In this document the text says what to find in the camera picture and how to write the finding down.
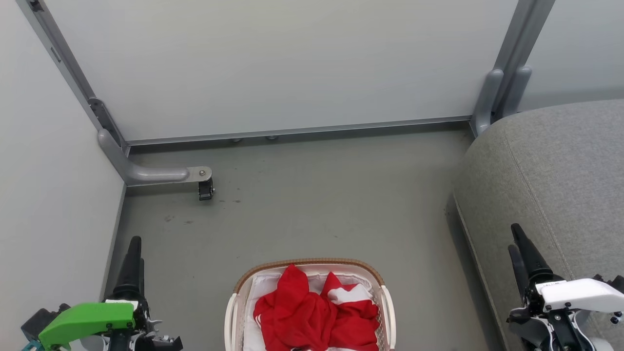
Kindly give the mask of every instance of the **caster wheel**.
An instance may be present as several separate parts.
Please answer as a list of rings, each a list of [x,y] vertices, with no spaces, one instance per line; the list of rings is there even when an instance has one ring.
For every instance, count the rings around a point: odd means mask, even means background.
[[[210,200],[212,199],[212,195],[215,193],[215,188],[213,187],[212,178],[206,180],[205,182],[199,182],[198,185],[198,193],[199,193],[199,201]]]

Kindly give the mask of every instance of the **gray couch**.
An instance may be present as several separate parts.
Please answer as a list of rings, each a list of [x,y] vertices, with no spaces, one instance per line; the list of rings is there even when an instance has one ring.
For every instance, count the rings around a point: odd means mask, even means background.
[[[511,223],[566,279],[624,275],[624,100],[496,122],[468,150],[454,197],[505,346],[521,350],[505,323],[520,307],[507,252]],[[592,315],[589,335],[624,350],[624,328]]]

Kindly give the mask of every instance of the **robotic arm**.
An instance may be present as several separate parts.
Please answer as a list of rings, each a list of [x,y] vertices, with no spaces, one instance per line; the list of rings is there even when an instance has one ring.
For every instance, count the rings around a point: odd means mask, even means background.
[[[39,310],[23,326],[30,341],[24,351],[56,351],[69,348],[69,342],[91,335],[102,339],[89,351],[181,351],[180,337],[159,337],[155,326],[161,320],[150,318],[145,298],[144,261],[141,238],[130,241],[128,252],[111,296],[100,303],[61,305],[59,312]]]
[[[613,351],[606,340],[588,338],[581,327],[590,312],[613,313],[611,322],[619,323],[624,278],[566,281],[552,272],[520,225],[512,224],[511,230],[515,245],[508,250],[522,307],[509,312],[509,329],[531,351]]]

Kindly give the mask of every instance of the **white laundry basket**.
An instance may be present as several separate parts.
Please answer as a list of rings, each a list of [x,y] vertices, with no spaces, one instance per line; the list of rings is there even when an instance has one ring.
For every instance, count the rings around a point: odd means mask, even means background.
[[[245,307],[255,278],[281,275],[290,264],[296,265],[308,279],[333,272],[338,279],[353,279],[367,285],[371,289],[373,302],[379,307],[379,328],[376,332],[379,351],[394,351],[396,319],[390,292],[376,270],[364,262],[349,259],[287,260],[259,265],[249,270],[236,284],[225,312],[225,351],[243,351],[245,311],[248,310]]]

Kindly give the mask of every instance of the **red cloth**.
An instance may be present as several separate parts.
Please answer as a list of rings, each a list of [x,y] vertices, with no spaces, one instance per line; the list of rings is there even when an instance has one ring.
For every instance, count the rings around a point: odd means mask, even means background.
[[[377,306],[370,299],[334,304],[328,297],[334,289],[349,292],[355,286],[342,285],[329,273],[318,295],[310,292],[305,273],[288,266],[277,289],[260,298],[253,311],[256,320],[259,316],[266,351],[326,351],[329,347],[378,351]]]

